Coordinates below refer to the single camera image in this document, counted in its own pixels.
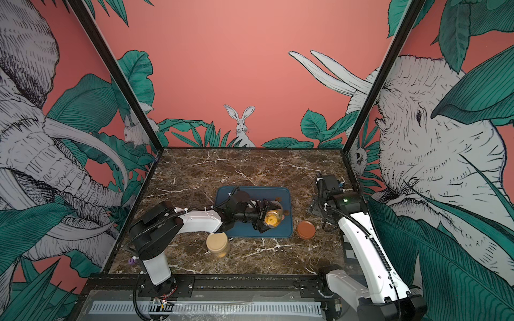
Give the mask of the clear jar of cookies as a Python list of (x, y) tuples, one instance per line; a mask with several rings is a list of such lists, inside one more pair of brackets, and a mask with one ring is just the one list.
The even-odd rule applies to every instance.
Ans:
[(265, 213), (265, 216), (263, 219), (263, 224), (266, 227), (276, 228), (281, 224), (283, 219), (284, 219), (283, 209), (272, 209), (272, 210), (268, 210)]

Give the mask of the orange-brown jar lid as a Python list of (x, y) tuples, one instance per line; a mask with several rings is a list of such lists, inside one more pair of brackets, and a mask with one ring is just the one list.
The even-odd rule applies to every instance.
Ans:
[(310, 221), (300, 221), (297, 225), (297, 235), (301, 239), (312, 239), (315, 236), (316, 227)]

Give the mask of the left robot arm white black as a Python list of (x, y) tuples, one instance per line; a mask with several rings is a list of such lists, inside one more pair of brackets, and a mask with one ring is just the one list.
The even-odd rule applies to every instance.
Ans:
[(250, 224), (260, 232), (278, 227), (284, 209), (277, 200), (251, 199), (246, 191), (233, 188), (219, 205), (204, 209), (188, 209), (162, 201), (150, 209), (128, 231), (123, 246), (140, 265), (143, 279), (137, 282), (136, 294), (141, 297), (167, 299), (178, 289), (177, 281), (165, 255), (166, 247), (176, 235), (208, 232), (218, 235), (231, 230), (235, 223)]

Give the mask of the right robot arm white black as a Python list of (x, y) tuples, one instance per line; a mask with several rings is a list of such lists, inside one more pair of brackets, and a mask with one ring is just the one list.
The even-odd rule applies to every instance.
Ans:
[(338, 268), (324, 273), (326, 288), (356, 312), (359, 320), (421, 320), (427, 305), (397, 274), (376, 234), (364, 198), (346, 191), (335, 175), (317, 174), (315, 215), (339, 228), (359, 262), (365, 285)]

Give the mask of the jar with beige lid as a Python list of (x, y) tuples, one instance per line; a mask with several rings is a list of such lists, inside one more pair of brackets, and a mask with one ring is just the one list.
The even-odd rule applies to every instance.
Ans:
[(217, 258), (225, 257), (230, 251), (230, 242), (225, 233), (210, 234), (206, 239), (206, 246)]

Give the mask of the teal rectangular tray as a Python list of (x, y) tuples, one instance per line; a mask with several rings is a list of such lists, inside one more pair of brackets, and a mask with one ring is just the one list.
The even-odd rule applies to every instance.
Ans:
[[(269, 201), (280, 197), (284, 219), (272, 230), (260, 233), (253, 229), (251, 223), (235, 221), (233, 216), (242, 213), (251, 200), (267, 199)], [(231, 187), (218, 189), (214, 209), (222, 216), (224, 223), (220, 228), (230, 238), (289, 238), (293, 234), (293, 209), (290, 192), (284, 187)]]

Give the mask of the black white checkerboard plate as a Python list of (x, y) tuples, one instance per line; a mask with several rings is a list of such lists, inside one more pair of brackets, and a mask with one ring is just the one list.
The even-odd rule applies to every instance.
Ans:
[(347, 262), (357, 262), (355, 252), (353, 251), (352, 245), (345, 234), (343, 234), (343, 252)]

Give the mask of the black front mounting rail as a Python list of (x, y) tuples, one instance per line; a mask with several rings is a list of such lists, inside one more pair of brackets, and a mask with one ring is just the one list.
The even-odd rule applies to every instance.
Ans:
[[(152, 297), (157, 291), (150, 281), (136, 274), (96, 274), (89, 278), (82, 295), (97, 291), (129, 291)], [(200, 291), (292, 291), (303, 298), (330, 298), (333, 293), (318, 275), (175, 274), (173, 298), (191, 298)]]

